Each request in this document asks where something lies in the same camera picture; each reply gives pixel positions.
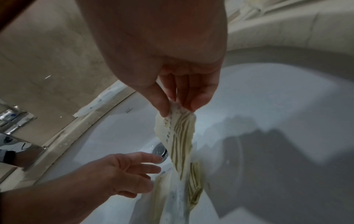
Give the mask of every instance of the person's left hand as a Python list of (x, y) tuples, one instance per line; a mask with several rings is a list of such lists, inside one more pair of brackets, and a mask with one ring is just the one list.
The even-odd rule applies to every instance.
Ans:
[(161, 161), (143, 152), (108, 155), (48, 183), (1, 193), (0, 221), (80, 223), (111, 196), (135, 198), (152, 191), (147, 173), (160, 173), (161, 168), (144, 163)]

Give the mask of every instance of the white sink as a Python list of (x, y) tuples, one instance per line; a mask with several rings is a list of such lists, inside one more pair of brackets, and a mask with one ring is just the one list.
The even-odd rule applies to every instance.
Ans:
[[(191, 224), (352, 223), (354, 84), (341, 77), (354, 69), (346, 60), (294, 49), (228, 53), (215, 96), (196, 113), (194, 157), (203, 163), (205, 192)], [(156, 113), (134, 93), (39, 182), (108, 154), (151, 152), (159, 143)], [(83, 223), (146, 223), (148, 199), (111, 197)]]

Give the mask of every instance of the hand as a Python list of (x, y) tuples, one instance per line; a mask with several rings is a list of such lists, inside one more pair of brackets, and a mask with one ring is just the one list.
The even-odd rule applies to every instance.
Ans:
[(1, 221), (17, 223), (80, 223), (113, 195), (135, 198), (153, 183), (162, 157), (143, 152), (109, 155), (56, 180), (1, 193)]
[(191, 111), (211, 100), (226, 51), (223, 0), (77, 3), (113, 73), (163, 117), (170, 112), (167, 96)]

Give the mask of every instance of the marble wall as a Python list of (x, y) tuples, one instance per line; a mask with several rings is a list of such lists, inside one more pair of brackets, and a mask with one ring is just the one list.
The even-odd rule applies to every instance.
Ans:
[(0, 33), (0, 98), (38, 117), (18, 138), (44, 144), (116, 80), (74, 0), (37, 0)]

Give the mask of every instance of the sink drain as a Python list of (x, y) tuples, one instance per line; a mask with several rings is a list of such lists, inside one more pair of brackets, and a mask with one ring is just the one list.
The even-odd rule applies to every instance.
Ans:
[(167, 149), (165, 146), (163, 146), (162, 142), (160, 142), (152, 151), (153, 154), (162, 156), (162, 162), (167, 159), (169, 156), (169, 153), (167, 152)]

